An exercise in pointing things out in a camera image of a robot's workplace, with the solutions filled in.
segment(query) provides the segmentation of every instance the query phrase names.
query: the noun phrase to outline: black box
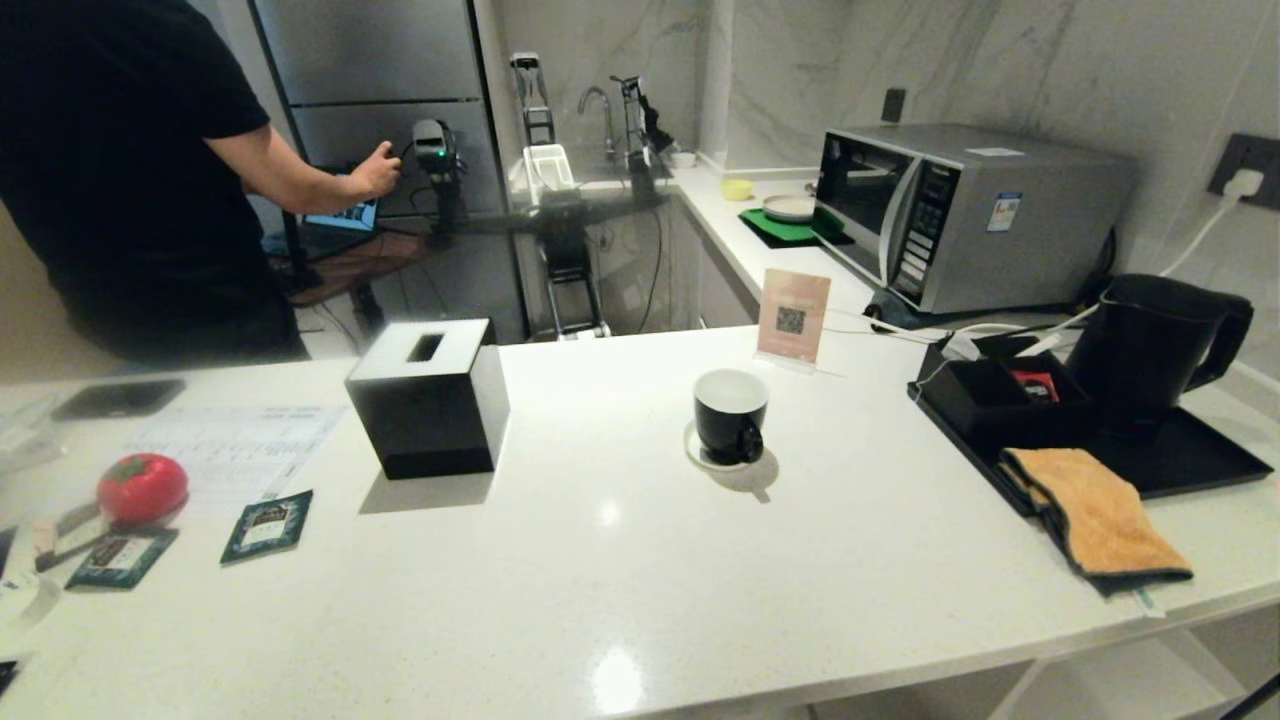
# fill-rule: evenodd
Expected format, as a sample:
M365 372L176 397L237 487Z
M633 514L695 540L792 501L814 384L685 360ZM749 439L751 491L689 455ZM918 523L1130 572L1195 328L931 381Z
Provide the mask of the black box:
M346 384L387 479L497 466L511 407L489 320L393 323Z
M1057 402L1034 402L1011 370L1048 373ZM1050 352L1032 357L951 360L942 343L928 347L915 393L961 437L1004 447L1053 447L1079 438L1093 400Z

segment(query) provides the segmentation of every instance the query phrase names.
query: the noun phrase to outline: cup handle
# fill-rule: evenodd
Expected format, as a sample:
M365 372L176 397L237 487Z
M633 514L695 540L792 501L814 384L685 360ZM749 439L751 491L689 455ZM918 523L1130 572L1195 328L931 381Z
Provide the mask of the cup handle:
M737 433L737 456L742 462L755 462L764 455L764 436L755 420L746 419L746 425Z

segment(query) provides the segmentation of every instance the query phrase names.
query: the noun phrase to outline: white plate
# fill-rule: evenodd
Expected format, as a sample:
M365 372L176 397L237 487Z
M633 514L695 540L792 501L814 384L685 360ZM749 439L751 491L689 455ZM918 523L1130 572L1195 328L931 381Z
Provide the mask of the white plate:
M764 199L764 214L780 223L808 223L814 199L808 195L773 195Z

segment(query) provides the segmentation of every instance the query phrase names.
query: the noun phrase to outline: qr code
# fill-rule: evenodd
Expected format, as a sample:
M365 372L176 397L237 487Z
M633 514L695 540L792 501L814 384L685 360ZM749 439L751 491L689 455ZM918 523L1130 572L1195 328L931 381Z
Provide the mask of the qr code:
M804 310L778 307L777 329L790 334L804 334Z

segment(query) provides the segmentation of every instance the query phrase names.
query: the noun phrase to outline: tea bag packet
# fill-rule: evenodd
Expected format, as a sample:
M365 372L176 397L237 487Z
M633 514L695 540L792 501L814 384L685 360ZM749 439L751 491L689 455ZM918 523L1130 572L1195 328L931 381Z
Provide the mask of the tea bag packet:
M250 505L241 514L223 551L223 564L293 547L311 506L311 491Z
M133 588L177 537L178 530L154 528L109 533L93 546L67 588Z

